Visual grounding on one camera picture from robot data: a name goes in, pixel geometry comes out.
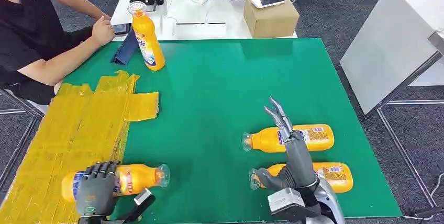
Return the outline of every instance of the plastic bottle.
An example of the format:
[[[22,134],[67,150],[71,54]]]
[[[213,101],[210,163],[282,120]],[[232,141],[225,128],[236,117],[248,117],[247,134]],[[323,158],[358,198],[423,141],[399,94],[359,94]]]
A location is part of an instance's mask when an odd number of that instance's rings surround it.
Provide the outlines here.
[[[128,6],[128,11],[132,14],[132,28],[136,33],[145,65],[150,70],[158,71],[165,66],[165,58],[156,37],[154,23],[148,17],[146,8],[143,2],[133,2]]]
[[[267,170],[271,175],[276,176],[285,164],[276,164]],[[345,193],[353,187],[353,177],[347,165],[338,162],[314,162],[313,168],[319,177],[324,178],[335,193]],[[259,187],[265,188],[258,177],[251,170],[250,187],[253,190]]]
[[[62,179],[62,197],[74,202],[79,182],[84,171],[69,173]],[[170,182],[170,169],[162,164],[160,167],[148,167],[143,164],[119,165],[116,169],[114,196],[138,194],[144,188],[153,186],[167,187]]]
[[[293,126],[304,135],[305,143],[309,151],[323,151],[331,148],[335,143],[333,131],[326,124]],[[285,152],[283,139],[277,127],[270,127],[258,133],[244,133],[242,146],[245,151],[258,149],[264,152]]]

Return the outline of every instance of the gray carpet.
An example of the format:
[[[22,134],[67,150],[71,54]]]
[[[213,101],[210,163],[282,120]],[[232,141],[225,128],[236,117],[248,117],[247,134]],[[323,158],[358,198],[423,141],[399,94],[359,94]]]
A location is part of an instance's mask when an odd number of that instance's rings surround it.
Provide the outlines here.
[[[118,0],[90,0],[109,15]],[[375,156],[384,172],[387,182],[405,215],[410,215],[413,209],[427,207],[424,196],[419,191],[413,176],[402,160],[400,154],[391,142],[389,134],[377,115],[364,119],[362,112],[357,106],[356,98],[348,85],[339,61],[347,47],[359,31],[365,19],[378,0],[297,0],[296,8],[301,14],[297,26],[299,37],[322,38],[331,60],[346,88],[357,115],[360,117],[369,142],[375,152]],[[63,28],[73,31],[91,25],[94,21],[84,15],[55,4],[60,16]],[[443,98],[444,90],[439,87],[413,87],[399,95],[401,99],[436,99]],[[14,104],[6,101],[0,96],[1,108],[16,108]],[[443,125],[442,107],[387,107],[384,113],[391,122],[399,138],[405,143],[409,155],[418,167],[429,190],[436,184],[437,175],[444,172],[444,149],[440,143],[443,141],[443,133],[440,126]],[[20,139],[29,116],[13,115],[0,116],[0,137],[2,143],[7,143],[7,148],[0,151],[0,170],[7,162],[8,155],[15,148]],[[436,201],[444,203],[443,189],[436,192]],[[418,220],[407,220],[403,218],[388,219],[349,219],[347,223],[419,223]],[[444,223],[444,217],[438,216],[428,223]]]

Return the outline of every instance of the gray robotic hand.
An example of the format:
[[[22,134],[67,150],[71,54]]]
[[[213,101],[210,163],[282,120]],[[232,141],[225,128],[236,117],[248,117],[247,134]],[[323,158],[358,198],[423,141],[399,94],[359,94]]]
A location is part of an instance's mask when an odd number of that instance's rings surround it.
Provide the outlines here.
[[[81,217],[109,216],[117,198],[113,197],[116,164],[96,163],[85,170],[80,180],[75,207]]]
[[[277,176],[265,168],[253,170],[261,184],[276,193],[268,196],[271,214],[281,214],[286,220],[316,224],[343,224],[345,219],[336,194],[328,182],[319,178],[300,131],[293,130],[282,106],[270,97],[275,110],[264,107],[279,128],[279,138],[285,144],[287,164]]]
[[[290,119],[278,102],[272,97],[270,97],[270,102],[276,111],[266,106],[264,109],[279,128],[279,138],[285,144],[287,164],[276,177],[272,176],[265,168],[254,170],[254,173],[266,188],[273,191],[279,191],[286,187],[296,189],[297,187],[315,185],[318,178],[314,172],[312,158],[302,132],[293,130]]]

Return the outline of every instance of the robotic hand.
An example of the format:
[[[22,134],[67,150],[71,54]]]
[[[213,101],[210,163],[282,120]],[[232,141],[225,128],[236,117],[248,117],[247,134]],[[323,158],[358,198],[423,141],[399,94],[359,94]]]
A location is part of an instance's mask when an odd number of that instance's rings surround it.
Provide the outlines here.
[[[345,219],[328,182],[318,177],[302,132],[293,130],[281,105],[270,97],[272,110],[264,107],[279,128],[279,138],[285,144],[287,164],[277,176],[267,169],[253,169],[266,188],[275,191],[268,196],[271,214],[280,214],[289,221],[313,224],[344,224]]]
[[[113,213],[117,198],[113,197],[116,164],[96,163],[85,170],[80,180],[75,207],[80,214],[79,223],[98,221]]]
[[[114,221],[106,220],[113,213],[117,198],[113,197],[117,164],[96,163],[85,170],[80,180],[75,207],[80,214],[78,224],[121,224],[135,221],[155,200],[154,195],[144,189],[134,198],[133,210]]]

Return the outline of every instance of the white panel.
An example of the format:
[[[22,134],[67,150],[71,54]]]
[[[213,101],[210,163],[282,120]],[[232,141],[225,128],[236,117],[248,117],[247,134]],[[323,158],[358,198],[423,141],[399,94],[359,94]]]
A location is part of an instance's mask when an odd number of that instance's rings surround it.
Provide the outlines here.
[[[434,31],[406,0],[378,1],[340,62],[365,114],[436,51]]]
[[[444,85],[444,59],[432,65],[426,72],[413,81],[410,86]]]

